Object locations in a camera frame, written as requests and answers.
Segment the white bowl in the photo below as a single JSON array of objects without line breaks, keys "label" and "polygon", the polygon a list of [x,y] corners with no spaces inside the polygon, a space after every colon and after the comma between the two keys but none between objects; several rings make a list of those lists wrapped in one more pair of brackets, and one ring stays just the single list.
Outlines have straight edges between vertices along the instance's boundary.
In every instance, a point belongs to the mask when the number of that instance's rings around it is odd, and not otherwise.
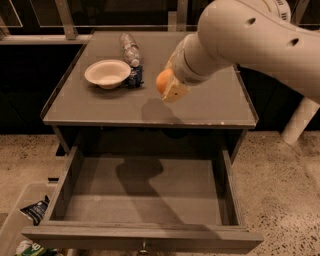
[{"label": "white bowl", "polygon": [[118,87],[130,72],[130,66],[121,60],[103,60],[88,67],[84,77],[103,89],[113,89]]}]

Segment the gray table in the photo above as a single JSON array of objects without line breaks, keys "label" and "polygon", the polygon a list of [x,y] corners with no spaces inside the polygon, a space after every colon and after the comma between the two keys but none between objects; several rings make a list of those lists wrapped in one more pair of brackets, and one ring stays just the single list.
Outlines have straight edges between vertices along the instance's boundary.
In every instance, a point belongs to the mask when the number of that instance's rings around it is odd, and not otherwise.
[{"label": "gray table", "polygon": [[96,31],[44,108],[43,121],[54,128],[64,151],[69,152],[74,141],[73,128],[81,126],[213,128],[237,131],[229,149],[233,160],[239,138],[258,120],[234,67],[217,72],[178,102],[164,103],[155,80],[187,33],[132,32],[142,55],[143,86],[103,90],[83,74],[97,61],[123,59],[120,34]]},{"label": "gray table", "polygon": [[84,79],[92,63],[122,59],[120,32],[95,32],[45,107],[68,164],[43,221],[22,233],[53,248],[247,253],[263,237],[247,231],[231,168],[257,122],[239,74],[164,103],[155,80],[186,33],[132,34],[142,88]]}]

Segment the drawer handle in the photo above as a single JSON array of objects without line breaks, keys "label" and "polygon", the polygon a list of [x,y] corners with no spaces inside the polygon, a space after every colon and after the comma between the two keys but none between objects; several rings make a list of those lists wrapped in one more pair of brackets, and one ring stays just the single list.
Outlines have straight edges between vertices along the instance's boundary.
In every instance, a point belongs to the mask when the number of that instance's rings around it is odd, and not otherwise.
[{"label": "drawer handle", "polygon": [[149,254],[149,251],[147,250],[147,242],[146,241],[143,241],[142,242],[142,249],[140,249],[138,251],[139,255],[148,255]]}]

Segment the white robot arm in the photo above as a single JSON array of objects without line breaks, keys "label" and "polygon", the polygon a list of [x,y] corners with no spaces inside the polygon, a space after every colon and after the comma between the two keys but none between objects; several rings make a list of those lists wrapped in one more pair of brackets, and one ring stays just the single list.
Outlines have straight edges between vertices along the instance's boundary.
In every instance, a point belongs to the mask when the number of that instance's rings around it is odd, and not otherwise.
[{"label": "white robot arm", "polygon": [[[290,12],[272,10],[266,2],[287,5],[282,0],[215,0],[208,5],[198,31],[180,42],[168,62],[177,81],[198,85],[219,69],[240,64],[320,103],[320,34],[290,24],[284,20]],[[274,15],[277,10],[281,17]]]}]

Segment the speckled floor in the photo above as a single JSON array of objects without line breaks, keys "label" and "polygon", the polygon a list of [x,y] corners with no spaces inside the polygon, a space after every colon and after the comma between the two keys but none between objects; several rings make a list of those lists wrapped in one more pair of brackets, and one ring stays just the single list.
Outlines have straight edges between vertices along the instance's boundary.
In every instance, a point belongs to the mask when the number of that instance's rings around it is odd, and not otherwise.
[{"label": "speckled floor", "polygon": [[[62,171],[65,158],[55,156],[57,147],[51,135],[0,135],[0,225],[26,183],[47,181]],[[265,238],[247,255],[320,256],[320,132],[305,132],[293,146],[285,144],[277,132],[249,132],[233,171],[248,230]]]}]

